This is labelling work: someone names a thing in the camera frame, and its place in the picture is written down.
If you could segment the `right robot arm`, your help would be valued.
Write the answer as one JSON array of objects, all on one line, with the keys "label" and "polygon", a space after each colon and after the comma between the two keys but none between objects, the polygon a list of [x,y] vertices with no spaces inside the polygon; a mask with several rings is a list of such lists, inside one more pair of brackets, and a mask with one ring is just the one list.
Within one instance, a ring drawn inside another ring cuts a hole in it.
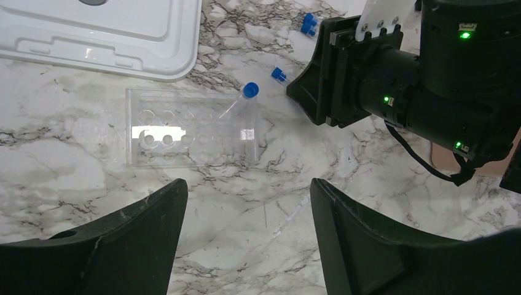
[{"label": "right robot arm", "polygon": [[500,186],[520,192],[520,2],[367,1],[360,16],[305,19],[317,42],[286,88],[316,125],[382,118],[450,150],[457,186],[509,159]]}]

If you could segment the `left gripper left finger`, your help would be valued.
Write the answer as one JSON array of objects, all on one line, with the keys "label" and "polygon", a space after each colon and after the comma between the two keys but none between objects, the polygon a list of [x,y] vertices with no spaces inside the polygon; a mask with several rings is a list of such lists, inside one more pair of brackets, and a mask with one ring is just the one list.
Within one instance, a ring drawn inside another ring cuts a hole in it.
[{"label": "left gripper left finger", "polygon": [[1,245],[2,294],[166,294],[188,201],[176,179],[46,240]]}]

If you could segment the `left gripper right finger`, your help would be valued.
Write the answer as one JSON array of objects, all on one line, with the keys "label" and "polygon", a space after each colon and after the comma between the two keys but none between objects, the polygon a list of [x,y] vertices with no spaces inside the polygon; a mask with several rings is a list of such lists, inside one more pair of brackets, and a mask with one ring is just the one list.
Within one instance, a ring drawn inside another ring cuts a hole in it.
[{"label": "left gripper right finger", "polygon": [[315,178],[310,199],[328,294],[519,294],[520,229],[470,241],[409,227]]}]

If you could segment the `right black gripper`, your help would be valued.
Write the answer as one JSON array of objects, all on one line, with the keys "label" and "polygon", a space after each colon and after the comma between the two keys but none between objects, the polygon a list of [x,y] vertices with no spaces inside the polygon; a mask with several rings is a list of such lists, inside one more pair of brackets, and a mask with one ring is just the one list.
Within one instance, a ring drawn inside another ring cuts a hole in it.
[{"label": "right black gripper", "polygon": [[402,26],[365,31],[355,38],[358,17],[320,24],[320,65],[310,62],[286,94],[315,124],[340,128],[371,114],[404,128],[420,83],[418,56],[401,50]]}]

